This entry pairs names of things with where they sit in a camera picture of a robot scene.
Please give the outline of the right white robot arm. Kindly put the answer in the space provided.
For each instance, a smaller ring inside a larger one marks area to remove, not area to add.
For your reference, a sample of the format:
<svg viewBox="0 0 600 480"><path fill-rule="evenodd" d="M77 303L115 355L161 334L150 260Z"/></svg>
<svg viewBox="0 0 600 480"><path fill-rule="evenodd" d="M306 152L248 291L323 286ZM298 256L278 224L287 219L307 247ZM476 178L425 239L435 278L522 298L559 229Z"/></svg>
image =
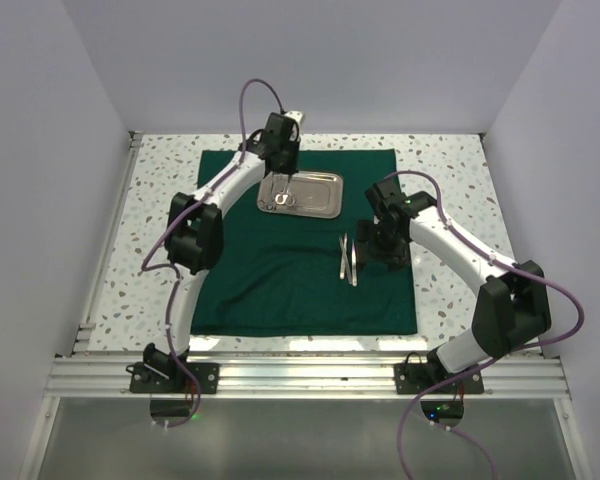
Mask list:
<svg viewBox="0 0 600 480"><path fill-rule="evenodd" d="M487 248L454 225L439 200L420 191L411 196L385 179L365 196L371 220L357 224L356 263L382 263L390 270L411 263L410 247L429 249L450 267L476 297L471 326L431 350L408 374L424 378L431 389L448 392L464 372L490 358L499 359L545 333L551 326L544 272L533 261L519 264Z"/></svg>

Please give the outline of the steel forceps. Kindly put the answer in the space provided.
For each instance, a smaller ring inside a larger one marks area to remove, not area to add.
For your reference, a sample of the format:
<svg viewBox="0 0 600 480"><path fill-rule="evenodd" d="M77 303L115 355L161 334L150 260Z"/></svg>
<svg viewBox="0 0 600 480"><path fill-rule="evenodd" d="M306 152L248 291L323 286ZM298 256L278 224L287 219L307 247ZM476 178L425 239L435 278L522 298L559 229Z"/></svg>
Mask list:
<svg viewBox="0 0 600 480"><path fill-rule="evenodd" d="M260 185L257 196L257 206L261 211L271 211L276 208L276 196L284 190L285 177L271 173Z"/></svg>

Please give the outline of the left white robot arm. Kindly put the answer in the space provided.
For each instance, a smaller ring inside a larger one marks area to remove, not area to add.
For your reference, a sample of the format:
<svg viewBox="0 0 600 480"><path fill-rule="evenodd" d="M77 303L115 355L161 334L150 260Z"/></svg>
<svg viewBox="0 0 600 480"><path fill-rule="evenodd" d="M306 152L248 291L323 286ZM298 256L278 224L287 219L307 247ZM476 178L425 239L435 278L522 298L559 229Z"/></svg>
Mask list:
<svg viewBox="0 0 600 480"><path fill-rule="evenodd" d="M297 172L303 121L300 111L271 113L265 127L243 140L211 180L191 195L173 197L167 228L156 243L166 249L167 261L150 265L144 260L141 265L144 272L169 268L176 275L166 305L165 337L143 352L144 365L165 392L177 392L192 379L185 366L190 329L202 284L223 253L224 217L267 175Z"/></svg>

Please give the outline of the steel tweezers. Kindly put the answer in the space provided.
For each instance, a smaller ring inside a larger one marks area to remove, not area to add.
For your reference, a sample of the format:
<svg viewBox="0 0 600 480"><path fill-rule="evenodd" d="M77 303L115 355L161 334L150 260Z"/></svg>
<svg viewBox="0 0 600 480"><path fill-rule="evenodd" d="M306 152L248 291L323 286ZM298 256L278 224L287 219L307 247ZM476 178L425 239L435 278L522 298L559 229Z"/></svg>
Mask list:
<svg viewBox="0 0 600 480"><path fill-rule="evenodd" d="M357 287L358 286L357 251L356 251L355 243L349 244L349 242L347 242L347 256L348 256L350 275L351 275L351 279L348 281L348 283L353 287Z"/></svg>
<svg viewBox="0 0 600 480"><path fill-rule="evenodd" d="M351 279L350 275L350 267L347 256L347 242L348 242L348 234L344 233L339 237L339 246L340 246L340 269L339 269L339 278L341 280L349 281Z"/></svg>

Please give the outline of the dark green surgical cloth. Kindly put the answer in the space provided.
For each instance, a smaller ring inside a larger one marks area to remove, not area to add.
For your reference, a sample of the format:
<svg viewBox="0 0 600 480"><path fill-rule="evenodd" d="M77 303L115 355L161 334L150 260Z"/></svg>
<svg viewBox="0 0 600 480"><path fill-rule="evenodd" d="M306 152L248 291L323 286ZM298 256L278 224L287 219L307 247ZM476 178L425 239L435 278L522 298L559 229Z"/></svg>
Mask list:
<svg viewBox="0 0 600 480"><path fill-rule="evenodd" d="M384 336L417 331L413 273L364 267L357 286L339 278L342 234L372 210L364 192L396 169L391 150L303 151L299 166L344 180L335 219L261 211L252 186L223 216L224 249L206 277L194 335Z"/></svg>

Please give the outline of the stainless steel instrument tray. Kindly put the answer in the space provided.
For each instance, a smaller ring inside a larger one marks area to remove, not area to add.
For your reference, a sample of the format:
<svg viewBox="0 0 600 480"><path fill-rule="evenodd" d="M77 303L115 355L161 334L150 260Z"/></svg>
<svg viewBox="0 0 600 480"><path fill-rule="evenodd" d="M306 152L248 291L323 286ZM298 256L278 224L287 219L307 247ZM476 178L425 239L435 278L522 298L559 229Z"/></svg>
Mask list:
<svg viewBox="0 0 600 480"><path fill-rule="evenodd" d="M297 199L295 207L276 206L262 212L331 220L342 211L344 179L338 174L300 171L293 175L291 190Z"/></svg>

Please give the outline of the steel surgical scissors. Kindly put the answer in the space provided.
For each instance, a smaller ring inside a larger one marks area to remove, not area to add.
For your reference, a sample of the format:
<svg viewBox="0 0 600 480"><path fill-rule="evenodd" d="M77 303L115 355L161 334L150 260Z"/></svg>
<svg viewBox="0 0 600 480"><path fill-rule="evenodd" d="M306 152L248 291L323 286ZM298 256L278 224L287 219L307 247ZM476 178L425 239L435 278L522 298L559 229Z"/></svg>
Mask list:
<svg viewBox="0 0 600 480"><path fill-rule="evenodd" d="M274 195L274 203L277 207L293 208L296 206L297 199L295 194L291 190L292 181L292 175L281 174L279 176L280 189Z"/></svg>

